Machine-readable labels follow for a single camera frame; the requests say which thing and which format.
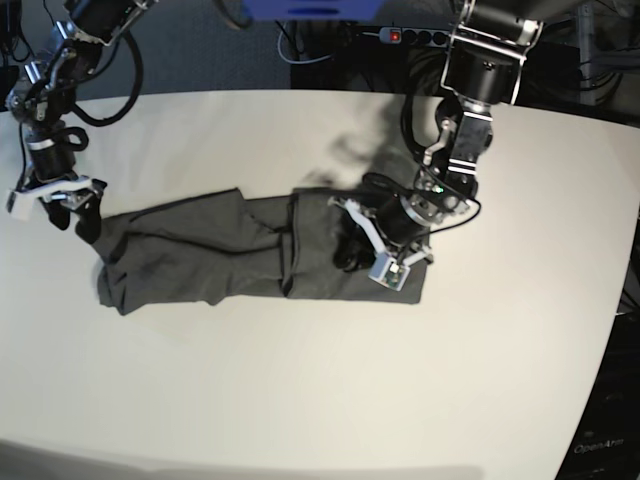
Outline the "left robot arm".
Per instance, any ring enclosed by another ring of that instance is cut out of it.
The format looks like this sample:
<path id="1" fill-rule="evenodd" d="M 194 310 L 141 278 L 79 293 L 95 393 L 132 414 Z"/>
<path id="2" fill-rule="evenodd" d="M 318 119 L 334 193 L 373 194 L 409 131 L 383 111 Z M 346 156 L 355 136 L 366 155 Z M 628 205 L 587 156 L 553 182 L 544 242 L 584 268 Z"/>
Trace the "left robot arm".
<path id="1" fill-rule="evenodd" d="M 574 1 L 466 1 L 450 34 L 440 85 L 446 96 L 435 120 L 437 140 L 414 136 L 414 99 L 426 74 L 408 82 L 400 116 L 404 143 L 417 164 L 409 187 L 369 172 L 362 181 L 380 198 L 335 197 L 332 204 L 350 219 L 334 262 L 345 272 L 367 269 L 374 279 L 398 287 L 411 265 L 428 260 L 429 238 L 446 231 L 444 221 L 481 211 L 477 162 L 492 137 L 491 109 L 516 101 L 529 52 L 544 23 L 574 7 Z"/>

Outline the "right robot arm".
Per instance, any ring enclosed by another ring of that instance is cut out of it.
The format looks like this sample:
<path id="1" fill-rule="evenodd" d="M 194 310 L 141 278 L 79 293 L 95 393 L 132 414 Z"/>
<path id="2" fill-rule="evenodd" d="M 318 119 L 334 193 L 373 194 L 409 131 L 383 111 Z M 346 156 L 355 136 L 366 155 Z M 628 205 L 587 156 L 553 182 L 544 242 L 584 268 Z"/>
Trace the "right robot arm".
<path id="1" fill-rule="evenodd" d="M 26 220 L 41 205 L 49 222 L 69 227 L 87 244 L 101 235 L 101 202 L 106 182 L 76 172 L 76 153 L 87 149 L 85 127 L 102 128 L 122 120 L 142 90 L 144 63 L 132 26 L 151 7 L 150 1 L 68 1 L 66 21 L 51 30 L 46 47 L 24 66 L 6 98 L 18 123 L 22 167 L 8 193 L 6 210 Z M 105 72 L 105 48 L 125 44 L 134 67 L 133 84 L 125 104 L 113 115 L 95 118 L 77 103 L 80 86 Z M 73 113 L 85 126 L 69 126 Z"/>

